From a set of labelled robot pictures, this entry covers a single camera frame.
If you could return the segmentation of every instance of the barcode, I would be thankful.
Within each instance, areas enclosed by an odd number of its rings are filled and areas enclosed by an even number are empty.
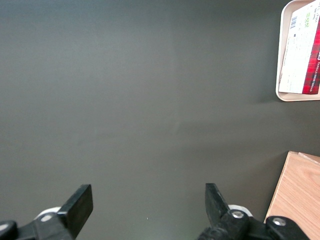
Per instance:
[[[292,29],[296,26],[296,22],[297,22],[297,17],[295,16],[291,19],[290,29]]]

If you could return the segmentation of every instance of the screw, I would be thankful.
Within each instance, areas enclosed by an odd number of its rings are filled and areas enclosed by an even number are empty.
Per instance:
[[[42,218],[40,219],[40,221],[41,221],[41,222],[46,222],[46,221],[49,221],[51,218],[52,218],[52,216],[49,215],[49,214],[47,214],[47,215],[45,215],[44,217],[42,217]]]
[[[9,226],[9,224],[0,225],[0,231],[5,230],[8,226]]]
[[[235,219],[242,219],[244,217],[244,213],[242,211],[233,211],[232,212],[232,216],[235,218]]]
[[[275,224],[275,225],[278,225],[278,226],[285,226],[286,225],[286,221],[280,217],[275,217],[272,222]]]

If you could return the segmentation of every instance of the wooden block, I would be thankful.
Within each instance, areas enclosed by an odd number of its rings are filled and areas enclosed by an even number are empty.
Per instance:
[[[266,218],[294,220],[311,240],[320,240],[320,157],[290,151]]]

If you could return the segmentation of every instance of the dark gray surface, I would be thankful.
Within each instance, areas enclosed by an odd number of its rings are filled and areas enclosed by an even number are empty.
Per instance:
[[[87,239],[192,240],[206,182],[264,218],[319,102],[275,94],[287,0],[0,2],[0,216],[91,183]]]

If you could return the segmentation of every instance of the white tray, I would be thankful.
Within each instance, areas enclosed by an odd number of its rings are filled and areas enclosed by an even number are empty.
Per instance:
[[[308,94],[279,92],[279,77],[280,77],[282,63],[284,60],[284,55],[285,55],[285,50],[286,50],[291,15],[295,10],[302,8],[303,6],[309,4],[313,1],[314,0],[294,0],[294,1],[289,2],[282,10],[281,23],[280,23],[278,66],[277,66],[277,70],[276,70],[275,93],[279,99],[281,99],[282,101],[285,101],[285,102],[320,100],[320,93],[308,95]]]

